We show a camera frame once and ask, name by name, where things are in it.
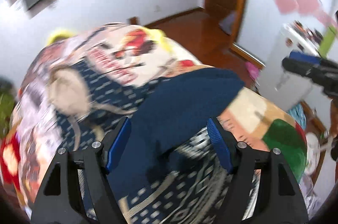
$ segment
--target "baseboard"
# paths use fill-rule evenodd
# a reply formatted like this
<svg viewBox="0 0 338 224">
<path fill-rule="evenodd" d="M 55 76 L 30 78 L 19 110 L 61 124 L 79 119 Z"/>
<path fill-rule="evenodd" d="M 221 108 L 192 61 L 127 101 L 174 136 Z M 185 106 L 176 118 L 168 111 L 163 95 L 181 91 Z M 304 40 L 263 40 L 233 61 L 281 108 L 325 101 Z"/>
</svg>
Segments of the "baseboard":
<svg viewBox="0 0 338 224">
<path fill-rule="evenodd" d="M 163 19 L 151 22 L 151 23 L 145 25 L 145 27 L 148 27 L 148 28 L 155 27 L 155 26 L 157 26 L 157 25 L 159 25 L 161 23 L 168 22 L 168 21 L 170 21 L 172 19 L 184 16 L 184 15 L 188 15 L 188 14 L 196 12 L 196 11 L 203 11 L 203 10 L 204 9 L 202 7 L 196 7 L 196 8 L 193 8 L 193 9 L 189 9 L 189 10 L 186 10 L 186 11 L 183 11 L 183 12 L 180 12 L 180 13 L 177 13 L 177 14 L 165 17 Z"/>
<path fill-rule="evenodd" d="M 264 63 L 260 61 L 259 59 L 255 58 L 253 55 L 245 51 L 243 48 L 241 48 L 238 44 L 232 43 L 230 50 L 239 56 L 243 57 L 245 60 L 249 61 L 250 63 L 254 64 L 259 69 L 262 69 L 265 67 Z"/>
<path fill-rule="evenodd" d="M 303 107 L 304 113 L 307 116 L 312 116 L 313 115 L 312 114 L 312 109 L 310 108 L 310 106 L 305 101 L 301 101 L 300 104 Z M 320 134 L 317 134 L 316 132 L 313 132 L 313 133 L 315 133 L 317 135 L 318 139 L 320 139 L 320 135 L 326 131 L 326 127 L 324 126 L 324 124 L 322 123 L 322 121 L 317 116 L 314 117 L 311 120 L 311 122 L 312 122 L 313 126 L 319 131 Z M 316 181 L 318 179 L 320 170 L 322 169 L 324 158 L 325 158 L 325 151 L 322 151 L 320 153 L 320 156 L 319 156 L 319 162 L 318 162 L 318 166 L 316 168 L 316 171 L 311 175 L 311 179 L 312 179 L 313 185 L 315 185 L 315 183 L 316 183 Z"/>
</svg>

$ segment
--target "colorful blanket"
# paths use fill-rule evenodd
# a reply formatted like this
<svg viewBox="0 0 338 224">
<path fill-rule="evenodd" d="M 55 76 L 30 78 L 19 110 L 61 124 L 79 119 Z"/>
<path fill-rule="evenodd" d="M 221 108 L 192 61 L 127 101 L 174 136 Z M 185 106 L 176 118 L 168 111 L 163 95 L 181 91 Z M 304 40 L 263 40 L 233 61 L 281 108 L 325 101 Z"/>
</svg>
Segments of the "colorful blanket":
<svg viewBox="0 0 338 224">
<path fill-rule="evenodd" d="M 11 133 L 1 147 L 2 183 L 15 186 L 21 206 L 29 212 L 59 146 L 76 150 L 100 141 L 121 116 L 132 116 L 156 89 L 158 78 L 170 79 L 209 67 L 199 65 L 193 57 L 187 59 L 182 51 L 159 30 L 120 23 L 104 25 L 43 49 L 23 80 L 20 102 L 12 114 Z M 118 96 L 106 89 L 108 84 L 116 84 Z M 92 119 L 102 122 L 93 124 Z M 279 147 L 289 158 L 297 154 L 300 160 L 289 163 L 294 164 L 291 167 L 297 178 L 304 171 L 303 131 L 266 99 L 243 88 L 219 119 L 237 140 L 254 148 Z M 283 129 L 269 129 L 276 125 L 276 119 L 280 120 L 277 127 L 287 127 L 287 134 Z M 194 164 L 185 173 L 171 172 L 120 199 L 129 223 L 211 223 L 214 219 L 231 176 L 220 167 L 206 129 L 196 132 L 176 151 L 194 160 Z M 81 171 L 79 178 L 87 215 L 95 218 Z M 253 212 L 258 182 L 256 173 L 245 217 Z"/>
</svg>

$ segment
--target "reddish brown floor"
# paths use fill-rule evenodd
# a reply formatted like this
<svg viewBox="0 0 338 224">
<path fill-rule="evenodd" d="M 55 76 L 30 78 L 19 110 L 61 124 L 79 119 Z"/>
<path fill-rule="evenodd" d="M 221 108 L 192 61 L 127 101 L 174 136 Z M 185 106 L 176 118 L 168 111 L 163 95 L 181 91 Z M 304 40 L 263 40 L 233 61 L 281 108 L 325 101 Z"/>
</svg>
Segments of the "reddish brown floor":
<svg viewBox="0 0 338 224">
<path fill-rule="evenodd" d="M 245 61 L 227 50 L 231 45 L 230 36 L 218 27 L 218 22 L 207 13 L 197 11 L 153 28 L 163 30 L 169 38 L 189 50 L 202 63 L 233 70 L 248 87 L 252 80 L 245 68 Z"/>
</svg>

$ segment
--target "yellow object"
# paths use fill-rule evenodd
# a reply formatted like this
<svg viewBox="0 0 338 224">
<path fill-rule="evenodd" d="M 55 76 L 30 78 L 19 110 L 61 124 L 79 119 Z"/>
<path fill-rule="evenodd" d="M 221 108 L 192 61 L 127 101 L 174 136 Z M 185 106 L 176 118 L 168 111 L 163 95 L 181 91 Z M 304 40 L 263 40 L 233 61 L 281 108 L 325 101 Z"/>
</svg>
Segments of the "yellow object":
<svg viewBox="0 0 338 224">
<path fill-rule="evenodd" d="M 75 33 L 69 30 L 66 30 L 66 29 L 56 30 L 52 34 L 50 34 L 50 36 L 48 37 L 46 46 L 49 46 L 55 41 L 58 41 L 60 39 L 68 39 L 73 36 L 75 36 Z"/>
<path fill-rule="evenodd" d="M 172 53 L 172 47 L 168 43 L 166 39 L 166 35 L 164 32 L 160 29 L 149 29 L 146 27 L 141 27 L 142 30 L 144 30 L 149 36 L 151 36 L 151 39 L 154 40 L 161 46 L 164 50 L 168 51 L 169 53 Z"/>
</svg>

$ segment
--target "pink object on floor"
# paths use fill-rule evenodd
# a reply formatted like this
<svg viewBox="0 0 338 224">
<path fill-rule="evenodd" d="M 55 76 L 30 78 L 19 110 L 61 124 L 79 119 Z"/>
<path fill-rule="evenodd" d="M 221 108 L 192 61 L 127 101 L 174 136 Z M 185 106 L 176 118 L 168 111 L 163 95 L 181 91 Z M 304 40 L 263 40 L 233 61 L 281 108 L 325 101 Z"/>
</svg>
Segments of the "pink object on floor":
<svg viewBox="0 0 338 224">
<path fill-rule="evenodd" d="M 258 67 L 256 67 L 255 65 L 253 65 L 250 62 L 246 62 L 245 67 L 249 72 L 250 78 L 252 80 L 256 80 L 258 78 L 259 73 L 260 73 L 260 70 L 258 69 Z"/>
</svg>

